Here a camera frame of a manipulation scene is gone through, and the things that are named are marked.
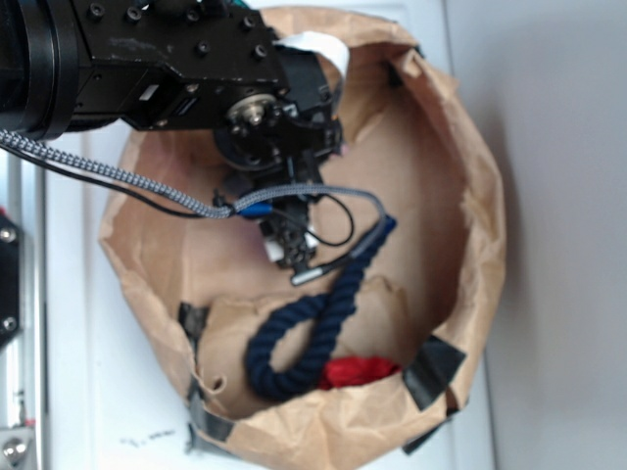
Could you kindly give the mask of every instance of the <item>paper bag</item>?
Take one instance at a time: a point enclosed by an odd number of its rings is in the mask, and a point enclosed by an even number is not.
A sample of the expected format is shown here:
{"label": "paper bag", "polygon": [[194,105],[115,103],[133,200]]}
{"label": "paper bag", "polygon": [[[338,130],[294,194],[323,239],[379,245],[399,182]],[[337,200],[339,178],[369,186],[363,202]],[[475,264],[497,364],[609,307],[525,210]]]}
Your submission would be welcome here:
{"label": "paper bag", "polygon": [[[274,309],[328,291],[334,276],[293,288],[290,273],[267,260],[255,223],[179,219],[124,195],[112,196],[100,236],[204,439],[270,468],[352,469],[465,406],[504,280],[502,181],[456,82],[432,68],[400,26],[316,8],[264,16],[279,35],[314,30],[351,48],[340,108],[349,151],[322,176],[376,194],[398,228],[367,270],[333,356],[384,356],[404,372],[284,403],[260,399],[245,376],[249,339]],[[134,133],[121,164],[208,204],[233,171],[211,131]],[[376,214],[345,202],[364,232]],[[313,207],[312,222],[328,239],[347,230],[327,204]],[[316,261],[337,255],[319,247]],[[181,303],[210,308],[196,352],[178,321]],[[298,357],[310,329],[299,325],[280,342],[275,368]]]}

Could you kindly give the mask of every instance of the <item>red cloth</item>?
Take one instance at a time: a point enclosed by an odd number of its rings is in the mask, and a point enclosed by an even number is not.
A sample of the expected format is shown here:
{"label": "red cloth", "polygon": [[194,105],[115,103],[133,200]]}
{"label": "red cloth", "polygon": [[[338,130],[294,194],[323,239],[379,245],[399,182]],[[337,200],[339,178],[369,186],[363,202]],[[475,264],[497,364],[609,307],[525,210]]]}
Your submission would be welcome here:
{"label": "red cloth", "polygon": [[318,388],[330,390],[365,385],[401,370],[400,365],[383,357],[342,357],[326,363]]}

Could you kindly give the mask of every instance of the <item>black wire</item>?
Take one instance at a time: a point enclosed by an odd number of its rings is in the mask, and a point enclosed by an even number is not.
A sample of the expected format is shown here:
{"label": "black wire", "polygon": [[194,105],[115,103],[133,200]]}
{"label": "black wire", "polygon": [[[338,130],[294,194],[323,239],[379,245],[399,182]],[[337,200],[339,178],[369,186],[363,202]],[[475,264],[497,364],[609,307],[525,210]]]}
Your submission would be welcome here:
{"label": "black wire", "polygon": [[32,157],[25,152],[22,152],[17,149],[13,149],[5,144],[0,143],[0,149],[3,149],[26,162],[29,162],[37,166],[41,166],[44,169],[53,171],[55,173],[59,173],[68,178],[76,179],[84,183],[95,184],[97,186],[102,186],[103,188],[107,188],[113,191],[124,193],[126,196],[135,198],[136,200],[141,201],[144,204],[147,204],[151,208],[156,209],[157,211],[160,211],[160,212],[167,213],[168,215],[174,215],[176,217],[182,217],[182,218],[203,218],[202,215],[199,215],[194,212],[175,211],[173,209],[167,208],[166,206],[162,206],[161,204],[154,202],[153,200],[145,197],[144,195],[138,193],[137,191],[133,191],[132,189],[125,188],[124,186],[119,186],[118,184],[108,183],[107,181],[103,181],[101,179],[92,178],[90,176],[85,176],[83,174],[74,173],[72,171],[67,171],[66,169],[60,168],[54,164],[49,164],[48,162],[40,160],[36,157]]}
{"label": "black wire", "polygon": [[287,220],[289,220],[294,225],[296,225],[298,227],[301,227],[302,229],[304,229],[307,233],[309,233],[312,237],[314,237],[322,245],[326,245],[327,247],[333,247],[333,248],[343,247],[344,245],[349,243],[351,241],[351,239],[353,238],[353,235],[355,235],[355,220],[353,219],[353,213],[351,212],[351,210],[342,201],[337,199],[335,196],[332,196],[330,194],[325,194],[323,196],[328,198],[328,199],[330,199],[331,201],[336,203],[340,208],[342,208],[342,210],[344,211],[344,213],[348,217],[349,222],[351,224],[351,230],[350,230],[350,233],[349,233],[348,237],[346,237],[346,239],[342,240],[341,242],[335,243],[335,242],[329,242],[328,240],[324,240],[323,238],[321,238],[320,236],[315,234],[315,232],[313,232],[305,223],[303,223],[301,220],[299,220],[298,218],[294,217],[293,215],[291,215],[290,213],[288,213],[286,211],[282,211],[281,209],[272,208],[272,212],[276,213],[277,215],[280,215],[281,217],[283,217],[283,218],[285,218]]}

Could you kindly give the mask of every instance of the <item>navy blue rope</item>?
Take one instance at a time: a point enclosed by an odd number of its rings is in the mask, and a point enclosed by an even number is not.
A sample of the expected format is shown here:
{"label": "navy blue rope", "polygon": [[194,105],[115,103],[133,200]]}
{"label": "navy blue rope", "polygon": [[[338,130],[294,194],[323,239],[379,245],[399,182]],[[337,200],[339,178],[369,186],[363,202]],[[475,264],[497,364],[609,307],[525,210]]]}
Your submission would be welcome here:
{"label": "navy blue rope", "polygon": [[[396,220],[386,217],[385,231],[358,256],[335,281],[329,294],[303,297],[274,311],[248,344],[245,365],[248,379],[257,394],[271,400],[289,400],[313,388],[330,359],[342,324],[355,310],[355,295],[365,269],[394,230]],[[317,318],[310,345],[298,363],[285,372],[275,372],[270,357],[276,342],[301,321]]]}

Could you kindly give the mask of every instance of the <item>bolt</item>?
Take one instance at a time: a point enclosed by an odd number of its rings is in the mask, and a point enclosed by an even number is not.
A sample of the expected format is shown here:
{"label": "bolt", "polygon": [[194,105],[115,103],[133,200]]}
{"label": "bolt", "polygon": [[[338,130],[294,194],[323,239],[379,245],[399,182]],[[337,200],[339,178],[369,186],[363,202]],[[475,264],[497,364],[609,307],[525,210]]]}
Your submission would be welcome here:
{"label": "bolt", "polygon": [[207,54],[209,54],[209,50],[211,49],[209,42],[207,41],[200,41],[198,44],[196,44],[196,54],[198,54],[200,57],[204,57]]}
{"label": "bolt", "polygon": [[277,147],[272,147],[270,154],[275,163],[278,164],[281,162],[281,151]]}
{"label": "bolt", "polygon": [[5,227],[0,229],[0,242],[13,243],[18,238],[18,232],[15,228]]}
{"label": "bolt", "polygon": [[187,13],[185,14],[185,20],[189,24],[196,23],[199,19],[200,19],[200,15],[198,14],[196,10],[193,10],[193,9],[187,10]]}
{"label": "bolt", "polygon": [[248,122],[249,122],[251,125],[259,125],[259,124],[261,124],[261,123],[262,123],[262,120],[264,120],[264,117],[263,117],[263,116],[261,116],[261,115],[252,115],[252,116],[250,117],[250,119],[248,119]]}
{"label": "bolt", "polygon": [[262,61],[263,59],[267,57],[267,50],[265,49],[264,46],[259,44],[255,46],[255,49],[253,49],[253,57],[257,59],[258,61]]}
{"label": "bolt", "polygon": [[2,322],[2,327],[5,329],[5,331],[15,331],[15,329],[18,327],[18,322],[13,316],[10,316],[9,318],[4,319],[4,321]]}
{"label": "bolt", "polygon": [[141,20],[141,10],[135,7],[129,7],[126,10],[126,20],[131,24],[138,24]]}
{"label": "bolt", "polygon": [[331,99],[331,91],[329,90],[328,86],[321,86],[318,90],[318,93],[320,95],[320,100],[322,100],[323,102]]}
{"label": "bolt", "polygon": [[240,24],[241,28],[244,31],[250,31],[251,29],[253,29],[255,26],[257,25],[257,22],[255,21],[254,18],[252,17],[244,17],[244,20],[242,20],[242,23]]}
{"label": "bolt", "polygon": [[26,457],[27,445],[20,439],[11,439],[2,447],[2,453],[9,465],[17,468]]}
{"label": "bolt", "polygon": [[87,18],[91,21],[98,23],[105,16],[105,7],[100,3],[92,3],[87,9]]}

